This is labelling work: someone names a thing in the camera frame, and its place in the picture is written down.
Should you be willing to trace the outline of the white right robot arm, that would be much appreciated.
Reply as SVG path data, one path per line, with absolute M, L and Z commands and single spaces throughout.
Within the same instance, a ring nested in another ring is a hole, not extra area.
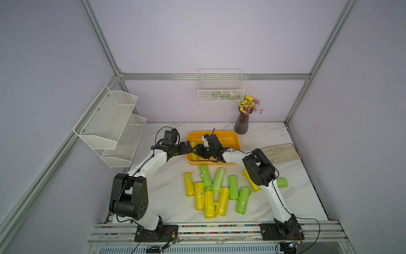
M 223 147 L 215 134 L 204 135 L 202 141 L 203 144 L 191 149 L 192 153 L 204 159 L 213 158 L 216 162 L 243 165 L 250 180 L 265 191 L 274 214 L 276 234 L 279 238 L 286 239 L 298 231 L 297 218 L 289 211 L 277 184 L 279 172 L 261 149 L 244 152 Z

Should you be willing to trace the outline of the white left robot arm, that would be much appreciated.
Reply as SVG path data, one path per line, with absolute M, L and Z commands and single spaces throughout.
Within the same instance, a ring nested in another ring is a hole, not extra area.
M 168 160 L 191 153 L 189 141 L 172 145 L 155 145 L 149 155 L 129 172 L 117 174 L 113 179 L 109 212 L 117 217 L 132 219 L 146 230 L 154 231 L 160 217 L 149 208 L 147 179 Z

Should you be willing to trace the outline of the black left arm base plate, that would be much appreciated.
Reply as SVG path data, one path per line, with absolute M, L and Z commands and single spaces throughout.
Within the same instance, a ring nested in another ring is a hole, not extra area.
M 158 225 L 155 230 L 147 230 L 144 227 L 137 229 L 135 242 L 169 242 L 178 235 L 179 225 Z

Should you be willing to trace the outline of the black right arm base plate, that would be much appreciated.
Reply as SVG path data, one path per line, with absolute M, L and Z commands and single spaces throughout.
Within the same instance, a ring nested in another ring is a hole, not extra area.
M 264 241 L 294 241 L 305 239 L 299 223 L 290 230 L 287 230 L 286 226 L 282 224 L 262 223 L 260 224 L 260 233 Z

